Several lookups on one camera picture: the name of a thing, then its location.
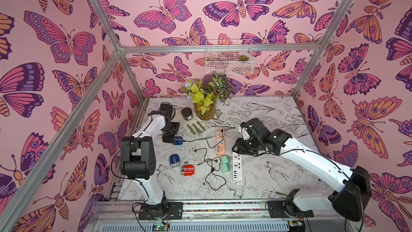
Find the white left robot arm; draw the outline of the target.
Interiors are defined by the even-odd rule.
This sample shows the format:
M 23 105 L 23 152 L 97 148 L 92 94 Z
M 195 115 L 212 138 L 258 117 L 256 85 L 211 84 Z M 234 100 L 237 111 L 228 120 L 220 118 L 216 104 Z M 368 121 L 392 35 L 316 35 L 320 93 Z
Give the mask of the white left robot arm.
M 137 184 L 143 194 L 139 211 L 142 220 L 166 220 L 177 213 L 176 207 L 167 202 L 159 181 L 152 178 L 157 166 L 154 140 L 162 132 L 171 130 L 173 117 L 173 106 L 161 103 L 158 110 L 148 114 L 147 122 L 136 133 L 121 142 L 120 171 Z

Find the pink power strip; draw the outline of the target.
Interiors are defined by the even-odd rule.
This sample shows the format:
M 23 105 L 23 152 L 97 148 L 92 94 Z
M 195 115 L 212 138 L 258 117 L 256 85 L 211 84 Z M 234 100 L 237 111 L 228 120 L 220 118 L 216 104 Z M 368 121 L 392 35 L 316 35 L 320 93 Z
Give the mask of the pink power strip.
M 215 150 L 216 150 L 216 155 L 218 157 L 222 157 L 225 155 L 225 142 L 224 142 L 224 137 L 223 138 L 219 138 L 216 136 L 216 146 L 215 146 Z

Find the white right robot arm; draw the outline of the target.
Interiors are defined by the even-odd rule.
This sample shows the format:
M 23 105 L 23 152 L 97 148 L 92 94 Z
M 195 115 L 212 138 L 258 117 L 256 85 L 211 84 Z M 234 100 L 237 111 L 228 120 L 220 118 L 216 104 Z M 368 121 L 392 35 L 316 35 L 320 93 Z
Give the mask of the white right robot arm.
M 290 216 L 307 211 L 336 211 L 349 221 L 361 222 L 371 198 L 369 173 L 361 166 L 351 168 L 311 150 L 284 130 L 272 132 L 257 118 L 238 125 L 241 137 L 232 148 L 239 155 L 280 156 L 318 176 L 332 191 L 306 194 L 292 190 L 284 201 Z

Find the green power adapter cube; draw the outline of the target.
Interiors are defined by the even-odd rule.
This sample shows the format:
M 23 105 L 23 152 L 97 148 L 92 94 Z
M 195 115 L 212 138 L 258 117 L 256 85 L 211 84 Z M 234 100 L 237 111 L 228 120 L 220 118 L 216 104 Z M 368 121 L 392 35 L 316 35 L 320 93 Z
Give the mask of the green power adapter cube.
M 224 155 L 221 157 L 221 164 L 228 164 L 230 163 L 230 157 L 228 155 Z

